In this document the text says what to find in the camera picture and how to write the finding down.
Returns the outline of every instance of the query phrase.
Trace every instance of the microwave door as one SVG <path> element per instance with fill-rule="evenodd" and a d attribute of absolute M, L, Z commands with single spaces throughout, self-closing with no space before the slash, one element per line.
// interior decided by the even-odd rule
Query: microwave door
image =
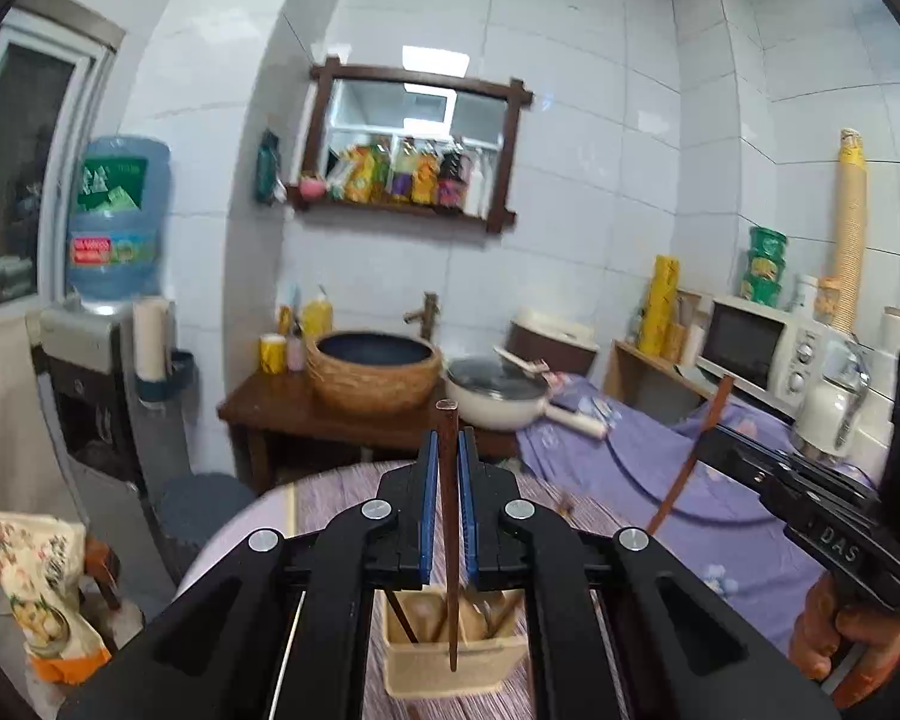
<path fill-rule="evenodd" d="M 738 379 L 768 389 L 773 353 L 784 330 L 783 322 L 716 303 L 701 357 Z"/>

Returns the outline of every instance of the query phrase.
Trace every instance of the window frame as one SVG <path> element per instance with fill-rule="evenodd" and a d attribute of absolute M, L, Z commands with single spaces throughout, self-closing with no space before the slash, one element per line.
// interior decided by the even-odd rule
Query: window frame
<path fill-rule="evenodd" d="M 112 65 L 109 47 L 49 19 L 12 9 L 0 27 L 0 72 L 11 45 L 35 50 L 73 65 L 48 151 L 40 197 L 35 295 L 0 304 L 0 316 L 24 314 L 60 300 L 66 293 L 67 218 L 79 158 L 86 145 Z"/>

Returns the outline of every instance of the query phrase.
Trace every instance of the faucet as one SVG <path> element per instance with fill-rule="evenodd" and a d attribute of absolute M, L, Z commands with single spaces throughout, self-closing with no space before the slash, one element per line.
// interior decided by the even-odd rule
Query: faucet
<path fill-rule="evenodd" d="M 419 322 L 420 338 L 423 338 L 424 341 L 431 341 L 439 313 L 440 305 L 437 302 L 437 293 L 423 293 L 423 308 L 406 312 L 403 314 L 403 320 L 406 324 Z"/>

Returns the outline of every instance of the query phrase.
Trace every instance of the metal screw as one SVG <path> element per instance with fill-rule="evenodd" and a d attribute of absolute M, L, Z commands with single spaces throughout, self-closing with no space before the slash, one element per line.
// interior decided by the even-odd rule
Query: metal screw
<path fill-rule="evenodd" d="M 639 528 L 627 528 L 620 533 L 620 544 L 631 552 L 642 552 L 650 545 L 650 537 Z"/>
<path fill-rule="evenodd" d="M 361 513 L 367 519 L 383 519 L 384 517 L 389 517 L 389 513 L 393 510 L 394 507 L 380 498 L 374 498 L 372 501 L 367 501 L 367 503 L 360 507 Z"/>
<path fill-rule="evenodd" d="M 514 498 L 509 504 L 506 504 L 504 511 L 514 519 L 530 519 L 530 517 L 533 517 L 536 509 L 530 501 L 525 501 L 523 498 Z"/>
<path fill-rule="evenodd" d="M 276 535 L 276 531 L 271 531 L 270 528 L 261 528 L 259 531 L 254 531 L 250 534 L 250 538 L 247 538 L 247 544 L 254 552 L 269 552 L 278 543 L 280 543 L 279 536 Z"/>

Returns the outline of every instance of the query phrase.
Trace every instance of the wooden mirror frame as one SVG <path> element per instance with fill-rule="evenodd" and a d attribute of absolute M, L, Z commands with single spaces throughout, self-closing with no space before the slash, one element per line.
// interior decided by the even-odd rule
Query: wooden mirror frame
<path fill-rule="evenodd" d="M 435 73 L 418 73 L 402 68 L 378 67 L 376 65 L 344 65 L 336 56 L 329 56 L 322 65 L 310 68 L 310 78 L 317 82 L 317 98 L 310 117 L 310 128 L 303 148 L 303 161 L 300 173 L 316 173 L 319 166 L 320 150 L 323 147 L 323 129 L 326 122 L 327 108 L 333 92 L 334 81 L 384 81 L 390 83 L 415 83 L 421 86 L 437 86 L 452 89 L 455 92 L 467 92 L 494 100 L 504 100 L 503 146 L 498 157 L 497 170 L 493 184 L 493 196 L 490 199 L 490 210 L 487 212 L 487 233 L 499 235 L 507 227 L 513 227 L 516 213 L 506 208 L 506 195 L 509 191 L 509 180 L 514 168 L 514 151 L 516 150 L 517 129 L 520 124 L 520 110 L 533 103 L 533 93 L 528 92 L 520 79 L 511 79 L 509 85 L 481 81 L 480 79 L 458 79 L 455 76 L 439 76 Z M 300 200 L 296 194 L 293 205 L 300 211 L 309 208 L 309 204 Z M 409 206 L 410 213 L 418 215 L 436 215 L 431 209 L 421 206 Z"/>

